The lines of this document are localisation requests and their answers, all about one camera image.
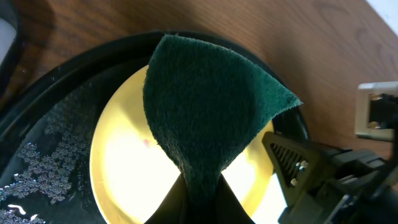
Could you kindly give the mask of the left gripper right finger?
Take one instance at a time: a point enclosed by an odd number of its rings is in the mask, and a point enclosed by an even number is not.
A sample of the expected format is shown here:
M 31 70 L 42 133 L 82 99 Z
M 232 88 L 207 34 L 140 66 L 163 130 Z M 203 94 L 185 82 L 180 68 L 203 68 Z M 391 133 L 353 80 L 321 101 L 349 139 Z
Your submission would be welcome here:
M 216 221 L 218 224 L 254 224 L 223 175 L 216 190 Z

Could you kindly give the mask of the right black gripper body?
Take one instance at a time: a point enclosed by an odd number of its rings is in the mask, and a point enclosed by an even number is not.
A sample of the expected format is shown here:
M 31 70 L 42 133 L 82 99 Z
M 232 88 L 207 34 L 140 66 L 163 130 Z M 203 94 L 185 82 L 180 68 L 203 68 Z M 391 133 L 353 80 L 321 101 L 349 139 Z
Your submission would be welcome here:
M 390 159 L 325 145 L 335 150 L 331 176 L 287 205 L 279 223 L 397 223 L 397 192 L 391 188 L 397 183 L 397 118 Z

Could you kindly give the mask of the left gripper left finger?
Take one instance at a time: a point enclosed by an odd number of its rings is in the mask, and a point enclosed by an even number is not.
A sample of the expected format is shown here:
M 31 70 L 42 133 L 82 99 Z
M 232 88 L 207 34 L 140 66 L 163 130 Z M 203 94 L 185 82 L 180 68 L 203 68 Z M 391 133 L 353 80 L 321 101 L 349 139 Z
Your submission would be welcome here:
M 145 224 L 187 224 L 187 187 L 182 174 Z

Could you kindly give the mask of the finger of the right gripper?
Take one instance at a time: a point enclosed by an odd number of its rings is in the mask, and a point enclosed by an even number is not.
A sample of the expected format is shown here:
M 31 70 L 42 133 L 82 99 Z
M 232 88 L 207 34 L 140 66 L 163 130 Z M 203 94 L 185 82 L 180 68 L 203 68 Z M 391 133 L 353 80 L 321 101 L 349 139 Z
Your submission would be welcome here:
M 306 139 L 266 132 L 262 143 L 279 178 L 288 206 L 300 195 L 319 189 L 331 176 L 330 156 L 335 150 Z

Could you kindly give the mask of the yellow plate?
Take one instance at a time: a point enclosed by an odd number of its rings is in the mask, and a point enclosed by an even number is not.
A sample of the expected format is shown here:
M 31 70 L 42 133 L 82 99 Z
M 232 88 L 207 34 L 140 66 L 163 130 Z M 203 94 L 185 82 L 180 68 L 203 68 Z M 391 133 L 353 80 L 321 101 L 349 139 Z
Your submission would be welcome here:
M 91 143 L 90 178 L 107 223 L 144 223 L 180 174 L 147 125 L 142 87 L 147 67 L 132 74 L 105 106 Z M 261 144 L 272 123 L 222 172 L 252 217 L 270 182 L 273 165 Z

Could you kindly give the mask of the green yellow sponge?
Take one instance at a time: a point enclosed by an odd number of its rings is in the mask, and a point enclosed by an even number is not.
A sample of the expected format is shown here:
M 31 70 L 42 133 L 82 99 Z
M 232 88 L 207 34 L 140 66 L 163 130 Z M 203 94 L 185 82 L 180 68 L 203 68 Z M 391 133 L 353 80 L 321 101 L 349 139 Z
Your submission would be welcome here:
M 224 169 L 299 98 L 246 57 L 202 40 L 165 35 L 143 87 L 147 124 L 184 176 L 195 207 L 213 199 Z

